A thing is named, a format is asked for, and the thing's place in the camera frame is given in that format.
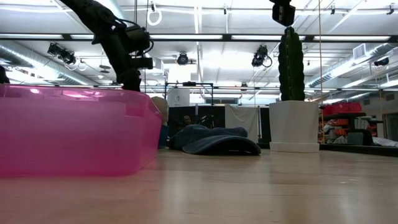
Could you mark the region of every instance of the red container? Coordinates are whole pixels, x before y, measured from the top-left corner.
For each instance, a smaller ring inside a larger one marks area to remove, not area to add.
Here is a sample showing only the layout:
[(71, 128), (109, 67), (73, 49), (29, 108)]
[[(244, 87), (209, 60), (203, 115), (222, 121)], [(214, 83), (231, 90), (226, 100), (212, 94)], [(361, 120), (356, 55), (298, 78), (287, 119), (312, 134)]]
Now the red container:
[(161, 125), (135, 91), (0, 85), (0, 176), (130, 175), (155, 157)]
[(336, 103), (334, 105), (326, 105), (323, 110), (323, 115), (332, 115), (339, 113), (360, 113), (362, 112), (361, 104), (359, 103)]

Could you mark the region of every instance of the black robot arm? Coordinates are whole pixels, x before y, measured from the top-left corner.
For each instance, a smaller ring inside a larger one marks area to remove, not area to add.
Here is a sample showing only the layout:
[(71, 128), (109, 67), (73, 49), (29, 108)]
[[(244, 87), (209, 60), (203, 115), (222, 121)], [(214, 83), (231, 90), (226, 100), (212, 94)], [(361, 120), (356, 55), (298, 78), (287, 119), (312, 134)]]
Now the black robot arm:
[[(116, 72), (116, 81), (125, 90), (140, 91), (138, 69), (153, 69), (151, 58), (145, 58), (145, 50), (151, 48), (149, 33), (139, 25), (117, 18), (112, 11), (94, 0), (61, 0), (95, 37), (92, 44), (101, 44)], [(124, 22), (134, 24), (127, 27)]]
[(291, 26), (294, 23), (296, 8), (290, 5), (291, 0), (270, 0), (275, 3), (272, 8), (272, 18), (283, 26)]

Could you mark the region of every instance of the white pot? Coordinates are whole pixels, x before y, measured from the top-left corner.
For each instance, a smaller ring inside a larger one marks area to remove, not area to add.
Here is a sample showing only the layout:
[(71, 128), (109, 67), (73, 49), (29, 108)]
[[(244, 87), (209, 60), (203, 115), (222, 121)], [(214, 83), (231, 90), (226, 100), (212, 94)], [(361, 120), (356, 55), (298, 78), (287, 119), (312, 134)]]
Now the white pot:
[(269, 105), (272, 151), (319, 152), (318, 103), (283, 101)]

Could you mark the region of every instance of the floor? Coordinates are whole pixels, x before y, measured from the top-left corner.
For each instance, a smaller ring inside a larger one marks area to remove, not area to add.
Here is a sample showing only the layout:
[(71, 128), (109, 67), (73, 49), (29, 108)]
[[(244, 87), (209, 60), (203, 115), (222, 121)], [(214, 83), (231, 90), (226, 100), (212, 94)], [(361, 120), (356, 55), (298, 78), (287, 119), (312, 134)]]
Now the floor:
[(131, 177), (0, 179), (1, 224), (397, 223), (398, 158), (160, 151)]

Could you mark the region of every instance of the pipe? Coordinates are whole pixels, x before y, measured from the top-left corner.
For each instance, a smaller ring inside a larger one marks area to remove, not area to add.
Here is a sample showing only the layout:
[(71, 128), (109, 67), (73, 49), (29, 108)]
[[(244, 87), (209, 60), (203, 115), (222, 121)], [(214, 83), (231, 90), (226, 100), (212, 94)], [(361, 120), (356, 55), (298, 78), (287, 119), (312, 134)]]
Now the pipe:
[[(363, 59), (360, 62), (356, 62), (354, 60), (354, 55), (350, 55), (343, 60), (339, 61), (338, 63), (327, 67), (326, 69), (322, 70), (323, 76), (322, 76), (322, 82), (326, 82), (328, 80), (331, 80), (332, 78), (336, 78), (340, 75), (343, 75), (347, 73), (348, 71), (358, 68), (359, 66), (362, 65), (362, 63), (367, 62), (369, 60), (372, 60), (376, 57), (380, 57), (389, 51), (393, 50), (394, 48), (398, 47), (398, 44), (369, 44), (367, 48), (371, 49), (368, 50), (365, 55), (366, 58)], [(307, 84), (306, 87), (316, 87), (321, 83), (321, 77), (320, 74), (316, 75), (315, 78), (312, 78)]]
[(16, 65), (14, 67), (17, 67), (17, 66), (26, 67), (26, 68), (34, 67), (26, 59), (24, 59), (22, 57), (18, 57), (11, 50), (7, 50), (2, 45), (0, 45), (0, 58), (3, 58), (5, 60), (9, 61), (11, 64)]
[(98, 85), (98, 83), (90, 80), (83, 75), (76, 72), (69, 71), (63, 65), (35, 53), (17, 42), (11, 40), (4, 40), (0, 42), (0, 51), (12, 54), (20, 60), (26, 61), (40, 72), (38, 75), (48, 79), (58, 78), (59, 75), (65, 75), (68, 78), (78, 82), (80, 85)]

